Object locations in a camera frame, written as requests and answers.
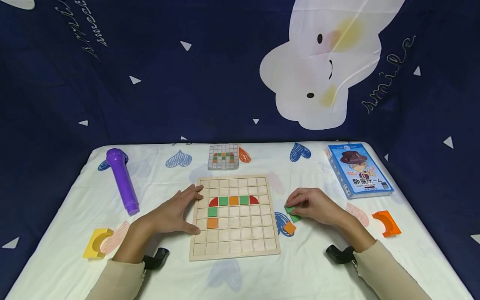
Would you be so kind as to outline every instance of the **beige sleeve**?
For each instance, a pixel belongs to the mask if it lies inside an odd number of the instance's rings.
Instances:
[[[108,260],[85,300],[133,300],[144,281],[145,263],[127,264]]]
[[[359,276],[381,300],[431,300],[380,241],[354,255]]]

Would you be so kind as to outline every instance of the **red semicircle tile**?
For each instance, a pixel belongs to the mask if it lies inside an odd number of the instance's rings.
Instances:
[[[218,206],[218,197],[213,198],[212,201],[210,201],[210,204],[208,206],[209,207],[210,206]]]
[[[250,196],[250,204],[258,204],[258,199],[253,196]]]

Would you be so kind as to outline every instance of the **orange heart pattern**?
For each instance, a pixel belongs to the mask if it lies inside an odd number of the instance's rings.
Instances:
[[[100,245],[100,251],[109,255],[112,251],[115,250],[122,242],[125,236],[127,235],[128,228],[130,224],[125,221],[123,224],[113,232],[113,235],[106,238],[103,243]]]
[[[366,213],[364,213],[361,209],[359,209],[358,207],[354,206],[354,205],[351,205],[350,203],[347,203],[347,211],[352,215],[354,216],[355,218],[357,218],[360,223],[362,223],[362,225],[364,225],[365,227],[367,227],[369,224],[370,224],[370,220],[368,219],[368,216]]]
[[[239,147],[239,158],[241,161],[244,163],[248,164],[249,162],[252,161],[250,158],[250,155],[248,155],[247,151],[243,150],[242,148]]]

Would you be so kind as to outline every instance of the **green block piece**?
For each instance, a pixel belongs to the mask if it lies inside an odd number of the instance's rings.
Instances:
[[[220,197],[218,199],[218,205],[220,206],[228,205],[228,197]]]
[[[248,199],[248,196],[240,196],[240,205],[245,205],[249,203],[250,203],[250,200]]]
[[[301,217],[300,216],[294,216],[294,215],[291,215],[290,213],[292,212],[292,210],[294,210],[295,207],[292,206],[292,207],[286,207],[285,206],[285,210],[287,212],[287,214],[290,216],[290,218],[292,219],[292,222],[295,223],[295,222],[298,222],[301,220]]]
[[[293,222],[293,223],[296,223],[296,222],[298,222],[298,221],[301,220],[301,217],[300,217],[300,216],[290,215],[290,217],[292,218],[292,222]]]
[[[292,212],[292,210],[294,210],[294,209],[295,209],[294,206],[292,206],[292,207],[286,207],[286,206],[285,206],[285,210],[287,211],[287,214],[289,214],[289,215],[290,215],[290,213]]]
[[[218,212],[218,207],[209,207],[208,208],[208,216],[209,217],[217,216],[217,212]]]

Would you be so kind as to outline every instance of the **hand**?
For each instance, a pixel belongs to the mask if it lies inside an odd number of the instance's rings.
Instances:
[[[310,217],[326,225],[337,225],[348,214],[319,188],[298,188],[288,197],[285,205],[296,207],[292,215]]]
[[[138,219],[138,221],[146,224],[155,233],[185,231],[190,234],[199,234],[200,229],[195,225],[187,223],[183,219],[183,214],[193,199],[203,198],[198,193],[203,188],[203,185],[195,186],[192,184],[184,191],[178,191],[173,197]]]

